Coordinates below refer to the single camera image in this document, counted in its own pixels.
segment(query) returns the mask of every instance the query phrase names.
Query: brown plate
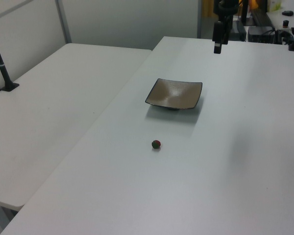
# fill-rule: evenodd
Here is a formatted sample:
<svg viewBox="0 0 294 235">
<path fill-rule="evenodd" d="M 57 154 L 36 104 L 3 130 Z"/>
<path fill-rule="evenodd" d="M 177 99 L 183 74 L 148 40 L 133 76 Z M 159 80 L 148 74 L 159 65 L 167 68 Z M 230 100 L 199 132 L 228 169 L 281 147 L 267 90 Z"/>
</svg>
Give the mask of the brown plate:
<svg viewBox="0 0 294 235">
<path fill-rule="evenodd" d="M 158 78 L 145 102 L 169 109 L 193 109 L 199 100 L 202 82 L 179 82 Z"/>
</svg>

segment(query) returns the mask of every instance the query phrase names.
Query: small ball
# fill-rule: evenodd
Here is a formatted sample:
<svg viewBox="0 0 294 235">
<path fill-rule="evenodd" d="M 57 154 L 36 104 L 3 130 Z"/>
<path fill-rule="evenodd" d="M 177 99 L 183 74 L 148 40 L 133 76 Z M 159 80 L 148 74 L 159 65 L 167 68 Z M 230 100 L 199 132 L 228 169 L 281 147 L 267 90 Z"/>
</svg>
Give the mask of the small ball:
<svg viewBox="0 0 294 235">
<path fill-rule="evenodd" d="M 153 142 L 151 143 L 151 145 L 152 145 L 152 147 L 153 147 L 154 149 L 158 149 L 158 148 L 160 148 L 161 143 L 160 143 L 160 141 L 153 141 Z"/>
</svg>

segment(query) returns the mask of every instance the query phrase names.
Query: white table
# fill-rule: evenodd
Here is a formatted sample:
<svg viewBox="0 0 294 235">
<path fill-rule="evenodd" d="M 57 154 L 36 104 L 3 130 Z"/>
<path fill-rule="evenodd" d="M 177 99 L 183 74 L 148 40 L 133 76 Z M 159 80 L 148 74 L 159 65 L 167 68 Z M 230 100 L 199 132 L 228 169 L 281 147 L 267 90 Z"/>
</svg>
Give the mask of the white table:
<svg viewBox="0 0 294 235">
<path fill-rule="evenodd" d="M 2 235 L 294 235 L 294 52 L 213 48 L 164 38 Z M 157 78 L 197 107 L 145 104 Z"/>
<path fill-rule="evenodd" d="M 293 16 L 283 16 L 283 11 L 294 11 L 294 0 L 282 0 L 281 9 L 278 11 L 268 12 L 268 16 L 271 19 L 273 26 L 276 29 L 282 28 L 283 21 L 288 20 L 289 27 L 294 27 L 294 15 Z"/>
<path fill-rule="evenodd" d="M 30 199 L 149 54 L 68 44 L 0 92 L 0 206 Z"/>
</svg>

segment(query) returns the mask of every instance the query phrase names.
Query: tabletop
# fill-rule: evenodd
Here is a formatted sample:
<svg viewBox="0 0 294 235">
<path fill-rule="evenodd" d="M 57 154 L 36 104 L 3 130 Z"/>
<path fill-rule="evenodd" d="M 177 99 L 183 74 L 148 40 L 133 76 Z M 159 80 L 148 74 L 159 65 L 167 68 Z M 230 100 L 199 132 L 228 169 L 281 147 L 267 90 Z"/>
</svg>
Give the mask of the tabletop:
<svg viewBox="0 0 294 235">
<path fill-rule="evenodd" d="M 149 54 L 67 44 L 0 92 L 0 206 L 29 200 Z"/>
<path fill-rule="evenodd" d="M 294 235 L 294 52 L 213 48 L 163 38 L 2 235 Z M 145 104 L 157 78 L 197 107 Z"/>
</svg>

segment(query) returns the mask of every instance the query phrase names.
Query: white wall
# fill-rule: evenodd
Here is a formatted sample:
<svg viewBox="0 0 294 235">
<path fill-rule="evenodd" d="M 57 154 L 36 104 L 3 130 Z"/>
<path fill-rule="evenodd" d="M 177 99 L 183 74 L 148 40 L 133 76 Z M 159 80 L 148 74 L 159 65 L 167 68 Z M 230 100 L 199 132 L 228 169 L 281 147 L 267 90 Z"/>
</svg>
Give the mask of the white wall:
<svg viewBox="0 0 294 235">
<path fill-rule="evenodd" d="M 0 52 L 12 81 L 64 44 L 55 0 L 34 0 L 0 18 Z"/>
<path fill-rule="evenodd" d="M 153 49 L 164 36 L 197 37 L 198 0 L 60 3 L 73 43 Z"/>
<path fill-rule="evenodd" d="M 8 11 L 17 9 L 31 0 L 0 0 L 0 16 Z"/>
</svg>

